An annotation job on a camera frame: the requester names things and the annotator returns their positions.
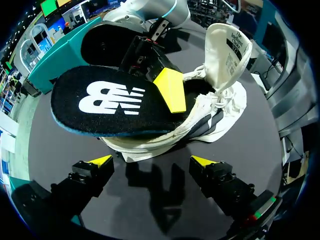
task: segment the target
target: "round table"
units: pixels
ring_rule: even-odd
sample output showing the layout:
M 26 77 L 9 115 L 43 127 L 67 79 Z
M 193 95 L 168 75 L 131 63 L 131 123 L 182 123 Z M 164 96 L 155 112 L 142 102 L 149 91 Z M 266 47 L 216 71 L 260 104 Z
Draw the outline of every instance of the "round table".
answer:
M 184 73 L 204 62 L 205 30 L 194 22 L 171 30 L 168 58 Z M 115 172 L 99 198 L 93 197 L 81 216 L 87 229 L 130 240 L 179 237 L 219 239 L 233 222 L 212 198 L 205 198 L 189 174 L 191 155 L 225 161 L 255 194 L 277 193 L 282 175 L 281 144 L 266 98 L 246 70 L 239 81 L 247 107 L 218 141 L 191 141 L 153 159 L 125 163 L 94 137 L 59 127 L 50 110 L 51 93 L 40 96 L 29 139 L 29 174 L 41 186 L 59 183 L 76 162 L 113 154 Z

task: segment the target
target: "computer screen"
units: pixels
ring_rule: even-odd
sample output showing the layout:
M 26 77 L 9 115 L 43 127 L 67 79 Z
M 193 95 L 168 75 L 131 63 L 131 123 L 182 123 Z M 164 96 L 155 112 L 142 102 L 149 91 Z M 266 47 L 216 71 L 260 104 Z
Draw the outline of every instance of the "computer screen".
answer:
M 41 3 L 43 15 L 46 17 L 57 10 L 56 0 L 46 0 Z
M 63 29 L 65 29 L 65 20 L 63 17 L 59 18 L 59 20 L 57 20 L 55 23 L 53 23 L 51 26 L 48 26 L 48 30 L 50 32 L 51 29 L 54 29 L 56 32 L 59 31 L 59 27 Z
M 287 56 L 285 38 L 278 25 L 268 23 L 262 45 L 271 56 L 277 59 L 282 66 L 285 66 Z
M 69 2 L 71 2 L 71 0 L 57 0 L 56 1 L 58 3 L 58 6 L 61 7 Z

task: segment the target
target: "monitor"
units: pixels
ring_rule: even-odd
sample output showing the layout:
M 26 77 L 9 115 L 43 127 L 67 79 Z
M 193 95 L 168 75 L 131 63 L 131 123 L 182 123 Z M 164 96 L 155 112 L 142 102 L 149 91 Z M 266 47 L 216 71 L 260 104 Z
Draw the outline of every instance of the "monitor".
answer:
M 71 0 L 57 0 L 56 1 L 58 3 L 59 8 L 62 7 L 63 5 L 71 2 Z
M 57 10 L 56 0 L 45 0 L 43 3 L 41 3 L 41 9 L 44 17 L 48 16 Z
M 285 66 L 287 56 L 285 37 L 278 25 L 268 23 L 262 45 L 272 57 L 276 58 L 282 66 Z

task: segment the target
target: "shoe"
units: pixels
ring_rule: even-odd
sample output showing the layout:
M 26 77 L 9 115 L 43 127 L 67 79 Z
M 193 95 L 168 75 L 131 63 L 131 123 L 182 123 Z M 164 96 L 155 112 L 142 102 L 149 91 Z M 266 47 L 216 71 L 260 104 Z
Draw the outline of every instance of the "shoe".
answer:
M 206 80 L 212 92 L 199 94 L 186 118 L 175 130 L 154 138 L 102 137 L 110 148 L 122 153 L 126 162 L 137 162 L 167 152 L 180 141 L 212 143 L 240 118 L 247 106 L 247 93 L 238 78 L 244 72 L 252 43 L 237 28 L 212 24 L 205 37 L 204 64 L 184 74 L 183 80 Z

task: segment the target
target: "black insole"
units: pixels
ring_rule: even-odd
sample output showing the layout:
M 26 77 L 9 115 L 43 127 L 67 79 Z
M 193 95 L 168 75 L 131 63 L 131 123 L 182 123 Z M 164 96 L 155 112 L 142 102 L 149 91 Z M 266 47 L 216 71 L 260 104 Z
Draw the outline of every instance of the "black insole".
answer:
M 118 84 L 117 88 L 110 87 L 112 84 Z M 92 96 L 87 92 L 89 85 L 91 91 L 95 89 L 94 94 L 90 92 Z M 79 66 L 68 70 L 56 80 L 51 95 L 51 110 L 59 125 L 79 134 L 100 137 L 164 134 L 183 123 L 199 94 L 205 95 L 212 90 L 204 80 L 187 81 L 184 84 L 186 112 L 170 113 L 157 86 L 152 82 L 108 67 Z M 86 112 L 79 107 L 83 98 L 88 100 L 82 101 L 86 102 Z M 88 113 L 95 106 L 100 106 L 100 113 Z M 113 113 L 101 113 L 105 109 Z
M 133 24 L 103 21 L 92 26 L 81 44 L 81 56 L 91 65 L 119 67 L 135 36 L 145 36 Z

